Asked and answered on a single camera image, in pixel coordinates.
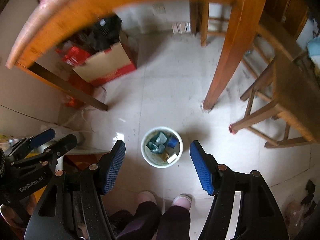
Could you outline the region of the teal plastic bag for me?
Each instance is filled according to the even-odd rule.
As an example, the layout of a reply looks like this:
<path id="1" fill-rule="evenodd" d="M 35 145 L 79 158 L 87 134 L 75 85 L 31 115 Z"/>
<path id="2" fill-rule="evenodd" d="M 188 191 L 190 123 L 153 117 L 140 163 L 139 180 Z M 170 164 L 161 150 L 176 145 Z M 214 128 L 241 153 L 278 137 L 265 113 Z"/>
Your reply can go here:
<path id="1" fill-rule="evenodd" d="M 169 141 L 169 136 L 159 131 L 147 143 L 147 148 L 154 154 L 161 154 L 164 152 Z"/>

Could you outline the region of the white trash bucket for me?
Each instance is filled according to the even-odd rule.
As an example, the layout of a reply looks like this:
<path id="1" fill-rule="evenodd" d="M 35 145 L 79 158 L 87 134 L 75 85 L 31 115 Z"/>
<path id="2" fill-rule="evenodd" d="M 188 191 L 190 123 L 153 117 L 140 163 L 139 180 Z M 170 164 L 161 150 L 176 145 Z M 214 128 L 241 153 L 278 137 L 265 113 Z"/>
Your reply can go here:
<path id="1" fill-rule="evenodd" d="M 144 160 L 155 168 L 167 168 L 177 163 L 183 153 L 181 136 L 173 129 L 160 126 L 149 130 L 140 145 Z"/>

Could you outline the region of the pink left slipper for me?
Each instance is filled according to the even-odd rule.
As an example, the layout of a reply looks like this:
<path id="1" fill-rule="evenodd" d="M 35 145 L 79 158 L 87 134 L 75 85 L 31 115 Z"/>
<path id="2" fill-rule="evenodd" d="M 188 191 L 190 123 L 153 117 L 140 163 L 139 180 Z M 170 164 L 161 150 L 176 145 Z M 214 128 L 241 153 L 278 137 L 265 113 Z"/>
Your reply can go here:
<path id="1" fill-rule="evenodd" d="M 142 204 L 144 202 L 153 202 L 157 204 L 155 196 L 150 191 L 142 191 L 137 196 L 137 203 Z"/>

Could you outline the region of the pink slipper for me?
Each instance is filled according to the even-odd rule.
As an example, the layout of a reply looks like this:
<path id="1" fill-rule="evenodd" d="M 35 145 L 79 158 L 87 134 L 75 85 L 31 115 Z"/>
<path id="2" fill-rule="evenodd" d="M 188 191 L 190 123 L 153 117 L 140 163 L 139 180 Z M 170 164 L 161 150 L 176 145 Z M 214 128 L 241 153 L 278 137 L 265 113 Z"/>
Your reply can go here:
<path id="1" fill-rule="evenodd" d="M 157 204 L 155 196 L 150 191 L 142 191 L 137 196 L 137 203 L 142 204 L 144 202 L 153 202 Z"/>
<path id="2" fill-rule="evenodd" d="M 186 210 L 191 209 L 191 198 L 186 194 L 180 194 L 172 201 L 172 206 L 179 206 Z"/>

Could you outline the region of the person's dark trouser legs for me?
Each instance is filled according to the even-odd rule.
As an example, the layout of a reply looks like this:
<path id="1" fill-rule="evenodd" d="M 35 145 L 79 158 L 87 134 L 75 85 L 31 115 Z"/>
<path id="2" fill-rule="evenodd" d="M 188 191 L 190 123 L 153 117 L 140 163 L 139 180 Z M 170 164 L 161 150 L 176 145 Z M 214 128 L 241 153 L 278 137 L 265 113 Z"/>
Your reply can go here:
<path id="1" fill-rule="evenodd" d="M 138 205 L 133 220 L 116 239 L 189 239 L 190 212 L 173 205 L 165 213 L 153 202 Z"/>

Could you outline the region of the pink right slipper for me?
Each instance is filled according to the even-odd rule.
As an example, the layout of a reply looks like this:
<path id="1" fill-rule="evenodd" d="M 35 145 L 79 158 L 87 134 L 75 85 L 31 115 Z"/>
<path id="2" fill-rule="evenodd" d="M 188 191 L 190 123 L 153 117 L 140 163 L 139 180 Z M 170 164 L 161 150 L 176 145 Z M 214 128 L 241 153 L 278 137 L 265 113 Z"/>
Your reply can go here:
<path id="1" fill-rule="evenodd" d="M 180 194 L 172 201 L 172 206 L 179 206 L 186 210 L 191 209 L 191 198 L 186 194 Z"/>

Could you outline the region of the red plastic bag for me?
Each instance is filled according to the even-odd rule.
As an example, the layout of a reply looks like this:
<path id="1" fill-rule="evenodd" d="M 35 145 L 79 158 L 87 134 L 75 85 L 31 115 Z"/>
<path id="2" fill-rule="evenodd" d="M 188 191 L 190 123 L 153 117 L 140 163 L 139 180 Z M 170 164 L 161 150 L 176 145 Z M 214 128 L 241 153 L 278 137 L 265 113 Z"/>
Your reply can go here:
<path id="1" fill-rule="evenodd" d="M 61 60 L 72 66 L 80 66 L 91 56 L 91 54 L 79 47 L 72 46 L 67 50 L 56 48 L 55 51 L 61 56 Z"/>

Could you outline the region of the wooden stool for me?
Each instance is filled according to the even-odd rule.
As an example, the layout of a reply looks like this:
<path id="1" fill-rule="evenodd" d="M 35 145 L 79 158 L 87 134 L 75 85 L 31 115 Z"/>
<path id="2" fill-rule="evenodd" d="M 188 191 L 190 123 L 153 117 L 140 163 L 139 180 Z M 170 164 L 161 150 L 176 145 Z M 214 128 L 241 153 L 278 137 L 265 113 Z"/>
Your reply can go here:
<path id="1" fill-rule="evenodd" d="M 266 140 L 266 148 L 287 148 L 319 143 L 319 86 L 311 76 L 307 53 L 284 27 L 267 14 L 261 16 L 257 34 L 275 51 L 266 69 L 242 94 L 244 117 L 229 126 L 233 134 L 247 129 Z M 280 141 L 253 126 L 268 118 L 286 122 Z"/>

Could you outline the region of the cardboard box red stripe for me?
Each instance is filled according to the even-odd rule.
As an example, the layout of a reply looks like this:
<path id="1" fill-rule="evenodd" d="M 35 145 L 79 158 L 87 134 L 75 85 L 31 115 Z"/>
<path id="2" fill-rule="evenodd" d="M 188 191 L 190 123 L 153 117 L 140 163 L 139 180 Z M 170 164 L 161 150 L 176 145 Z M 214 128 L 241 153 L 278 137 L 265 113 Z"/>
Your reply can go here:
<path id="1" fill-rule="evenodd" d="M 119 38 L 120 41 L 110 49 L 100 51 L 86 59 L 83 65 L 74 67 L 74 72 L 94 87 L 134 72 L 137 66 L 128 36 L 121 31 Z"/>

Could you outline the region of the wooden table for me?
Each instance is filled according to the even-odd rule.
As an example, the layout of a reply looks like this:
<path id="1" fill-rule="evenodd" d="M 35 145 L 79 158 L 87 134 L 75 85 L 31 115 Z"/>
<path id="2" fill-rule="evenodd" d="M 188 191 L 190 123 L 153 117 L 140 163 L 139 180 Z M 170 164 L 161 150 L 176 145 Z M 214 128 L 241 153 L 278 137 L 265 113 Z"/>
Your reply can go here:
<path id="1" fill-rule="evenodd" d="M 29 16 L 8 56 L 6 67 L 18 67 L 33 77 L 97 109 L 106 104 L 72 88 L 67 82 L 36 64 L 46 51 L 80 29 L 117 12 L 130 34 L 169 30 L 173 23 L 207 24 L 208 4 L 231 7 L 228 29 L 217 68 L 203 102 L 214 107 L 253 41 L 266 0 L 41 0 Z"/>

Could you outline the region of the brown wooden door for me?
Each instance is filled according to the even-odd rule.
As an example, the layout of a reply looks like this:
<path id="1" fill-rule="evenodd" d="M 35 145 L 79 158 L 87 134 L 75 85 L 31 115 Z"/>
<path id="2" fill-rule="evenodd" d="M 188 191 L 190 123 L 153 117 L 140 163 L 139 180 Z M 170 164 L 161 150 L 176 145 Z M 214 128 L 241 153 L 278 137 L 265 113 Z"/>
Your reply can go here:
<path id="1" fill-rule="evenodd" d="M 304 0 L 266 0 L 264 11 L 279 22 L 297 39 L 308 19 L 308 6 Z"/>

